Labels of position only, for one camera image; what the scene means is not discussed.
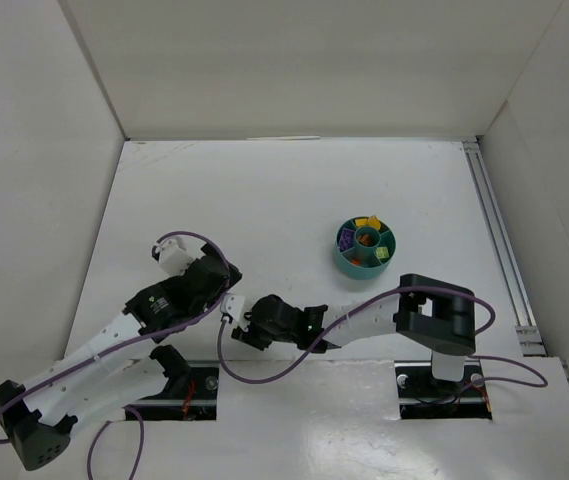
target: black bracket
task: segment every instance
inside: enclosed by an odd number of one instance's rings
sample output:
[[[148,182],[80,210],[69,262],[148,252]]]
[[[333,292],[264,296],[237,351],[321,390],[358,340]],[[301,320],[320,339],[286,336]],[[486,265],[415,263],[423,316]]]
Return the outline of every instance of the black bracket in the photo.
[[[400,287],[441,287],[473,295],[467,288],[414,273],[402,275]],[[420,313],[420,307],[427,300],[433,302],[431,316]],[[475,305],[465,298],[436,293],[404,293],[393,321],[397,333],[435,352],[454,356],[475,353]]]
[[[164,376],[168,379],[163,392],[174,395],[186,383],[191,367],[184,357],[172,345],[155,347],[149,355],[164,368]]]

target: white wall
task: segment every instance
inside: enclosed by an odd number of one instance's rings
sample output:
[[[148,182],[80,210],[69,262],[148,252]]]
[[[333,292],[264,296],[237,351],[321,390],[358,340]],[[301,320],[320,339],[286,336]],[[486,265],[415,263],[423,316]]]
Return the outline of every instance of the white wall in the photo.
[[[569,366],[569,0],[482,147],[542,336]]]
[[[0,0],[0,355],[53,358],[123,143],[55,0]]]
[[[126,133],[484,133],[561,0],[64,0]]]

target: white enclosure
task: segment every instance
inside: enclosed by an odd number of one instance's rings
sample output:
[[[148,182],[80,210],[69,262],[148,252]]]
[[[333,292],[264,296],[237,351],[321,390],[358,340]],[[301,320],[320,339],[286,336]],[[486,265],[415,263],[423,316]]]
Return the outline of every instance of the white enclosure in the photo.
[[[237,141],[293,135],[342,138]],[[348,281],[328,243],[371,202],[397,256]],[[255,217],[264,247],[249,249],[237,224]],[[291,224],[314,248],[296,253]],[[160,280],[148,248],[174,228],[219,240],[249,293],[299,305],[363,300],[409,271],[468,286],[499,315],[478,353],[522,360],[512,247],[557,358],[524,359],[548,389],[489,385],[491,422],[400,421],[393,360],[428,357],[402,338],[263,389],[222,376],[217,422],[147,424],[137,478],[245,480],[251,461],[282,480],[569,478],[569,0],[0,0],[0,383],[48,369]],[[216,329],[174,344],[214,359]],[[254,376],[297,353],[226,348]],[[0,447],[0,478],[82,478],[99,426],[34,473]],[[97,478],[127,478],[137,435],[112,427]]]
[[[65,0],[129,137],[484,133],[560,0]]]

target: purple block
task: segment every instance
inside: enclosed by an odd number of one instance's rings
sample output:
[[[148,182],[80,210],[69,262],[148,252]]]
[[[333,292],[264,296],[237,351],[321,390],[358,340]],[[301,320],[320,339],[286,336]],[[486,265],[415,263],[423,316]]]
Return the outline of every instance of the purple block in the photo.
[[[343,228],[342,233],[340,233],[340,241],[338,242],[340,247],[340,252],[345,252],[353,246],[355,241],[355,230],[349,230],[348,228]]]

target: yellow block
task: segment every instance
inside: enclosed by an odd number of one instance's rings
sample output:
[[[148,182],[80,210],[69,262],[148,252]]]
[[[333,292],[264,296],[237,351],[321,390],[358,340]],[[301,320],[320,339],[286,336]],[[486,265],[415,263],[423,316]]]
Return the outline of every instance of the yellow block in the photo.
[[[380,222],[375,215],[373,215],[372,217],[368,217],[367,223],[375,230],[379,230],[380,228],[382,228],[382,222]]]

